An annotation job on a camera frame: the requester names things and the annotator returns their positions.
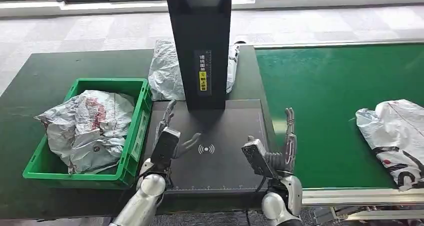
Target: crumpled plastic package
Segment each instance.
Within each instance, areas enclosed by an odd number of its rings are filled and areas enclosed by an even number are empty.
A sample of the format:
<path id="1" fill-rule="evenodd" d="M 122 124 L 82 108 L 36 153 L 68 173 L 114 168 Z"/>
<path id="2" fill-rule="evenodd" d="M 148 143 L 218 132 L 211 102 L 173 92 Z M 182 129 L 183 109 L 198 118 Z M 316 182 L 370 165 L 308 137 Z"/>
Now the crumpled plastic package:
<path id="1" fill-rule="evenodd" d="M 356 112 L 356 125 L 400 191 L 424 187 L 424 108 L 405 99 Z"/>
<path id="2" fill-rule="evenodd" d="M 236 81 L 239 46 L 230 45 L 228 49 L 228 69 L 226 93 L 230 93 Z M 186 100 L 183 80 L 180 73 L 177 49 L 170 40 L 157 40 L 154 46 L 153 59 L 148 72 L 148 83 L 152 100 Z"/>
<path id="3" fill-rule="evenodd" d="M 86 90 L 34 118 L 44 124 L 48 146 L 69 174 L 95 174 L 121 158 L 133 112 L 128 95 Z"/>

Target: red stain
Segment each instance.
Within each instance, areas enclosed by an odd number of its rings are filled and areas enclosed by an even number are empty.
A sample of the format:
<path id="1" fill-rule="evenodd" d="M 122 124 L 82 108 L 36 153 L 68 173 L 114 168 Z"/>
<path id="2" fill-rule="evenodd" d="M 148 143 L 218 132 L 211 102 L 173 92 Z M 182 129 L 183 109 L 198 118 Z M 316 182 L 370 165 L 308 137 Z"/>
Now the red stain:
<path id="1" fill-rule="evenodd" d="M 105 106 L 101 105 L 97 101 L 97 98 L 94 98 L 94 97 L 87 98 L 85 102 L 85 106 L 87 108 L 98 106 L 97 114 L 94 116 L 94 121 L 92 123 L 91 130 L 100 129 L 100 122 L 106 119 Z"/>

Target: robotic hand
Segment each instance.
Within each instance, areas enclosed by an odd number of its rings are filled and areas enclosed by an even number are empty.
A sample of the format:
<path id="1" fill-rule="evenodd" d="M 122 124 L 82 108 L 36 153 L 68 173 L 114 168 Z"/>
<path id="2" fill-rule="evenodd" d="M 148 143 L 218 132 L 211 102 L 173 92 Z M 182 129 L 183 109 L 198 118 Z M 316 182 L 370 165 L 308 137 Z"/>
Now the robotic hand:
<path id="1" fill-rule="evenodd" d="M 285 155 L 266 152 L 262 142 L 249 136 L 241 150 L 257 175 L 269 178 L 268 193 L 262 199 L 262 211 L 270 226 L 303 226 L 299 214 L 302 208 L 302 184 L 293 175 L 297 138 L 294 134 L 295 114 L 286 108 L 287 131 Z"/>
<path id="2" fill-rule="evenodd" d="M 201 136 L 195 133 L 192 139 L 178 145 L 181 133 L 169 127 L 176 103 L 176 100 L 169 102 L 156 128 L 153 153 L 141 167 L 134 196 L 109 226 L 150 225 L 165 190 L 173 188 L 171 161 L 188 152 Z"/>

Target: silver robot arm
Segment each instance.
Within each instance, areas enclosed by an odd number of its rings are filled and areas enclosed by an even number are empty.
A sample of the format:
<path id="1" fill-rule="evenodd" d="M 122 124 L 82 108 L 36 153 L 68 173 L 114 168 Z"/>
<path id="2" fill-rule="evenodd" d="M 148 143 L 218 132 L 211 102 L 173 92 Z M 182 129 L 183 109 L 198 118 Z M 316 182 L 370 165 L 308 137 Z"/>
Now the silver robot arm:
<path id="1" fill-rule="evenodd" d="M 299 218 L 302 208 L 302 185 L 296 176 L 290 175 L 280 180 L 286 186 L 288 200 L 286 202 L 281 194 L 267 193 L 262 199 L 262 212 L 269 226 L 303 226 Z"/>
<path id="2" fill-rule="evenodd" d="M 262 199 L 262 211 L 269 226 L 303 226 L 299 218 L 302 209 L 302 184 L 293 175 L 297 137 L 295 135 L 295 112 L 286 108 L 287 131 L 285 154 L 267 152 L 259 139 L 248 137 L 241 148 L 257 175 L 269 178 L 268 193 Z"/>
<path id="3" fill-rule="evenodd" d="M 148 158 L 140 174 L 146 172 L 153 164 Z M 126 203 L 119 215 L 109 226 L 149 226 L 162 201 L 167 183 L 159 174 L 149 174 L 137 182 L 134 196 Z"/>

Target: plastic bag package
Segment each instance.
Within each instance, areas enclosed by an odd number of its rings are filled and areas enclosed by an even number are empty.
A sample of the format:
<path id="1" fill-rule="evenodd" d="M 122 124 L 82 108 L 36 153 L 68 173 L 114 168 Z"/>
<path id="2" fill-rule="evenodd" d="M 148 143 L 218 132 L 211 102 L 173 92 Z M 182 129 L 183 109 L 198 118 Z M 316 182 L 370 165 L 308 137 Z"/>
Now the plastic bag package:
<path id="1" fill-rule="evenodd" d="M 69 174 L 95 174 L 121 158 L 133 112 L 128 95 L 86 90 L 34 118 L 44 124 L 48 146 Z"/>
<path id="2" fill-rule="evenodd" d="M 228 50 L 228 69 L 226 92 L 231 92 L 236 80 L 239 46 L 230 45 Z M 152 100 L 186 100 L 183 80 L 180 73 L 175 43 L 169 40 L 157 40 L 154 46 L 153 59 L 148 73 Z"/>
<path id="3" fill-rule="evenodd" d="M 424 187 L 424 108 L 405 99 L 356 112 L 356 125 L 400 191 Z"/>

